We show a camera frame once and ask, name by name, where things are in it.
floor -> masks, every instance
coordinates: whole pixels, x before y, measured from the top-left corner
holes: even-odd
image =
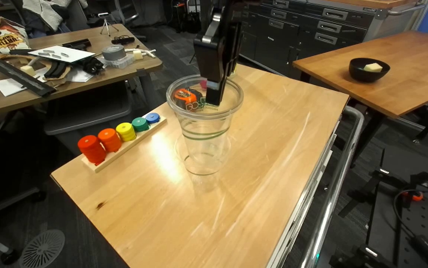
[[[163,61],[163,69],[153,75],[160,99],[172,81],[198,73],[192,50],[193,35],[177,33],[165,26],[135,29],[134,32],[147,36],[144,44],[155,48],[156,56]],[[348,125],[342,125],[339,133],[342,131],[348,131]],[[371,206],[358,204],[346,218],[337,216],[337,210],[349,201],[348,191],[360,188],[370,179],[370,173],[380,167],[382,151],[400,148],[406,155],[419,154],[428,158],[428,137],[418,145],[412,142],[415,134],[415,130],[386,121],[358,157],[346,175],[322,254],[318,258],[318,267],[330,267],[331,255],[339,252],[352,255],[360,245],[366,243]],[[46,198],[34,204],[21,203],[0,213],[0,240],[22,251],[40,233],[59,230],[65,234],[65,246],[50,267],[126,267],[70,198],[50,181],[50,172],[70,158],[70,152],[56,139],[45,136],[43,115],[34,111],[16,114],[15,120],[0,133],[0,200],[33,185],[45,190]],[[336,161],[336,158],[331,160],[305,228],[284,267],[300,267]]]

wooden desk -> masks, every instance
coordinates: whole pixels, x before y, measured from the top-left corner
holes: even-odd
[[[360,57],[382,60],[391,70],[374,84],[357,82],[349,76],[348,66]],[[374,39],[303,58],[293,66],[302,72],[302,81],[315,78],[373,109],[357,154],[361,154],[385,117],[400,118],[428,103],[428,35],[409,32]]]
[[[100,173],[82,157],[52,173],[129,267],[275,267],[291,249],[348,96],[245,66],[230,78],[245,99],[217,184],[189,178],[168,105],[155,111],[166,123]]]
[[[129,30],[126,30],[122,24],[114,26],[119,32],[116,35],[131,35]],[[80,39],[89,39],[92,47],[89,51],[100,54],[102,53],[111,42],[111,38],[108,38],[105,33],[101,35],[101,29],[88,29],[88,30],[80,30],[80,32],[71,32],[71,33],[62,33],[62,35],[55,35],[55,36],[46,36],[46,38],[39,38],[39,39],[30,39],[30,47],[33,50],[40,50],[40,48],[48,48],[53,45],[62,45]],[[126,48],[135,48],[140,47],[146,50],[146,47],[137,41],[135,44],[128,45]],[[140,81],[143,84],[143,88],[146,94],[150,94],[152,82],[150,82],[150,72],[160,69],[162,61],[159,58],[152,58],[152,57],[144,57],[141,61],[135,61],[132,66],[126,69],[107,69],[105,72],[94,76],[89,82],[86,84],[65,84],[56,90],[55,94],[52,94],[48,99],[40,99],[36,94],[30,91],[18,93],[9,97],[4,97],[0,93],[0,114],[18,111],[22,108],[34,106],[42,102],[53,100],[53,99],[61,99],[67,97],[71,94],[77,94],[82,91],[94,90],[102,85],[108,85],[117,81],[125,81],[134,76],[140,76]]]

clear plastic cup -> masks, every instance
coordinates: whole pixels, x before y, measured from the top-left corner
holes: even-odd
[[[218,106],[205,103],[205,94],[207,81],[199,75],[181,78],[166,91],[166,102],[183,130],[184,166],[195,176],[212,176],[223,167],[230,149],[230,120],[244,100],[241,87],[229,79]]]

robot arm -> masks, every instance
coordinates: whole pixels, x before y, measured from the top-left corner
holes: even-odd
[[[193,42],[201,76],[208,81],[205,102],[214,106],[223,100],[227,76],[238,61],[245,2],[218,0],[207,30]]]

filing cabinet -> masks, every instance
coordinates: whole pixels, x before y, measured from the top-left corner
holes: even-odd
[[[241,57],[296,78],[299,58],[361,44],[371,14],[291,0],[262,0],[244,11]]]

